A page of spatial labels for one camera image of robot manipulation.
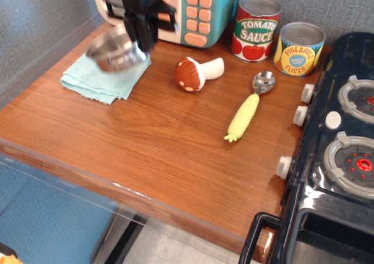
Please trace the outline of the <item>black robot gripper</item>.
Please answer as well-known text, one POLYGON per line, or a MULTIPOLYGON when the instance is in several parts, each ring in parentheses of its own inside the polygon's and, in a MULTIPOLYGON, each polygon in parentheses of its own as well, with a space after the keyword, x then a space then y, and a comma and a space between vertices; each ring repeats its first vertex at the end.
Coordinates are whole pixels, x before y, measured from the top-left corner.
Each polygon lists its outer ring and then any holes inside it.
POLYGON ((131 41, 138 42, 142 52, 149 52, 158 41, 158 29, 177 32, 176 9, 163 0, 105 0, 110 16, 122 8, 124 26, 131 41))

